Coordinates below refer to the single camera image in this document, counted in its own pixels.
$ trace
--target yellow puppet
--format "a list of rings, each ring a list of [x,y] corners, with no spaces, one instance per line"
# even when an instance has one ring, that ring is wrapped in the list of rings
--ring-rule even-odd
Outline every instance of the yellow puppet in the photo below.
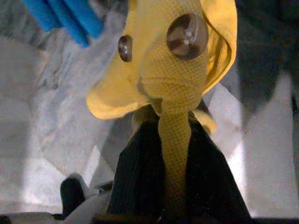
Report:
[[[185,213],[185,168],[191,130],[188,113],[235,60],[234,0],[129,0],[119,52],[87,96],[91,113],[114,119],[151,104],[165,164],[165,213]]]

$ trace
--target button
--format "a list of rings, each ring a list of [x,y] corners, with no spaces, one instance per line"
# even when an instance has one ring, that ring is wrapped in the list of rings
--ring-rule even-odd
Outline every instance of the button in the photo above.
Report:
[[[182,60],[197,58],[205,50],[208,42],[206,23],[196,14],[178,17],[167,31],[167,46]]]
[[[132,60],[132,38],[129,35],[122,36],[118,42],[118,52],[124,62]]]

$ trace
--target finger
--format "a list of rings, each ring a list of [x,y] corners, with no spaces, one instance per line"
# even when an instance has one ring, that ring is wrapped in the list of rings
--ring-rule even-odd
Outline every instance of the finger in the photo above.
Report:
[[[48,3],[72,38],[83,47],[88,47],[89,43],[84,29],[76,21],[65,3],[62,0],[48,0]]]
[[[23,0],[23,2],[44,31],[61,27],[54,11],[44,0]]]
[[[91,37],[97,38],[101,34],[104,24],[91,9],[88,0],[65,0],[65,3]]]

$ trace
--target button eye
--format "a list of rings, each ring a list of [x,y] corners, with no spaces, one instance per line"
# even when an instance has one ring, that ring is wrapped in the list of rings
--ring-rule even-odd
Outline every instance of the button eye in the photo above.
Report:
[[[171,53],[182,60],[197,58],[208,42],[206,23],[196,14],[185,14],[170,25],[167,46]]]
[[[132,38],[129,35],[122,36],[118,42],[118,52],[124,62],[132,60]]]

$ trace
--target blue object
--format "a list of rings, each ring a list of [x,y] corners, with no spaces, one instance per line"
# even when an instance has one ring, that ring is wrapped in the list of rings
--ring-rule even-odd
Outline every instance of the blue object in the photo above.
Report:
[[[45,31],[64,27],[72,38],[88,47],[88,36],[97,38],[103,22],[91,9],[88,0],[23,0]]]

